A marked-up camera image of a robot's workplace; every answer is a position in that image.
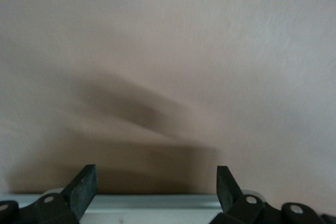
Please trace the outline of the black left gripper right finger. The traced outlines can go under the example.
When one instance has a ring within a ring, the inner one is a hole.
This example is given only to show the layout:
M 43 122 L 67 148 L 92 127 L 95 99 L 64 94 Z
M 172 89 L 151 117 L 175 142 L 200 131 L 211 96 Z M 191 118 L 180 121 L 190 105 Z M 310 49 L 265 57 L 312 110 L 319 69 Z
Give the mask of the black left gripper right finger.
M 219 166 L 216 193 L 222 212 L 211 223 L 271 223 L 266 204 L 257 196 L 244 194 L 227 166 Z

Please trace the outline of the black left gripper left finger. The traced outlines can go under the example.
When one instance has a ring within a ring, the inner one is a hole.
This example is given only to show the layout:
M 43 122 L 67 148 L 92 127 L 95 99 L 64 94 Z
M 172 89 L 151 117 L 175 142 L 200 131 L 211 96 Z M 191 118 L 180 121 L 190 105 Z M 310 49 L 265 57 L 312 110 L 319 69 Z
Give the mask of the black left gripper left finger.
M 60 193 L 43 195 L 34 203 L 37 222 L 79 223 L 96 194 L 96 165 L 86 165 Z

